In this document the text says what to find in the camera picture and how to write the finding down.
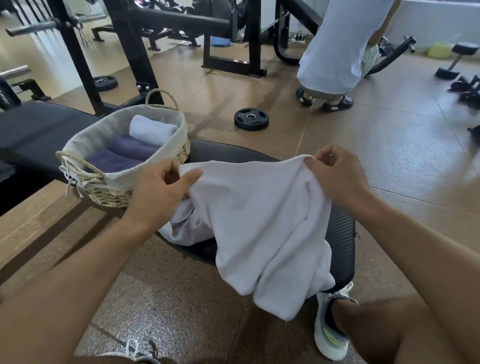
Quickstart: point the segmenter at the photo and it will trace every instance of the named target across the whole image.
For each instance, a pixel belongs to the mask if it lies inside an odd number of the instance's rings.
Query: basket
[[[168,95],[175,107],[149,104],[150,96],[155,92]],[[103,173],[86,161],[90,155],[106,146],[112,139],[122,133],[128,133],[130,122],[135,115],[175,124],[178,130],[149,159],[128,170]],[[184,163],[189,154],[190,142],[187,137],[185,116],[179,111],[175,98],[167,91],[159,89],[147,94],[144,105],[130,106],[107,115],[74,135],[63,150],[56,152],[57,158],[61,161],[60,170],[68,183],[76,185],[81,196],[86,195],[93,202],[107,207],[128,205],[136,175],[145,165],[157,163],[165,158],[174,158],[179,163]]]

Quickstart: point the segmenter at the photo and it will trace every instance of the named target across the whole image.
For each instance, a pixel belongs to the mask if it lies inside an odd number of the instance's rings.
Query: purple towel
[[[128,134],[122,134],[114,139],[107,149],[122,157],[145,161],[159,148],[158,146],[142,142]]]
[[[119,156],[106,148],[96,151],[87,161],[104,173],[120,172],[144,162]]]

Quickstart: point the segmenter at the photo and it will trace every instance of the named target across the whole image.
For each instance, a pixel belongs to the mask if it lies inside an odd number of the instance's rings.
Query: basket handle
[[[68,150],[59,150],[55,152],[55,155],[57,156],[58,159],[60,159],[60,161],[63,161],[63,157],[73,159],[75,162],[83,164],[84,166],[90,168],[93,172],[99,174],[100,176],[102,177],[104,176],[104,173],[101,170],[99,170],[97,167],[95,167],[93,164],[87,162],[86,160],[78,158],[75,154],[73,154]]]
[[[175,105],[174,108],[170,107],[170,106],[165,106],[165,105],[160,105],[160,104],[149,104],[149,101],[150,101],[150,96],[153,95],[154,93],[156,92],[163,92],[165,95],[167,95],[168,97],[171,98],[171,100],[173,101],[173,104]],[[168,91],[165,91],[165,90],[161,90],[159,88],[154,88],[153,90],[149,91],[147,96],[145,97],[145,104],[146,105],[149,105],[149,106],[153,106],[155,108],[162,108],[162,109],[170,109],[170,110],[175,110],[175,111],[179,111],[179,105],[178,105],[178,102],[175,100],[175,98],[173,97],[173,95],[168,92]]]

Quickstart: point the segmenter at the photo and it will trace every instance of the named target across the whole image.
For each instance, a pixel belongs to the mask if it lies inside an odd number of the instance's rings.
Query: white towel
[[[130,136],[142,142],[162,146],[177,131],[173,124],[150,120],[142,115],[135,115],[130,123]]]
[[[180,175],[204,173],[180,207],[184,216],[159,230],[181,245],[215,236],[222,279],[241,295],[253,292],[257,306],[287,321],[305,299],[335,285],[325,240],[331,202],[305,157],[184,164]]]

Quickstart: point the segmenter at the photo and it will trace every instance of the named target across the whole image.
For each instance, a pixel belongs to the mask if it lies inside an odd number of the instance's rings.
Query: shorts
[[[375,62],[379,58],[380,58],[380,52],[378,50],[378,45],[374,45],[373,47],[370,47],[365,50],[361,60],[361,65],[360,65],[360,70],[361,70],[360,79],[362,79],[367,75],[367,73],[370,71],[370,69],[372,69]],[[326,94],[325,92],[321,92],[321,91],[310,90],[309,88],[306,88],[306,87],[303,87],[303,89],[313,98],[319,98],[321,100],[336,100],[338,98],[345,96],[348,93],[346,92],[344,94],[334,95],[334,94]]]

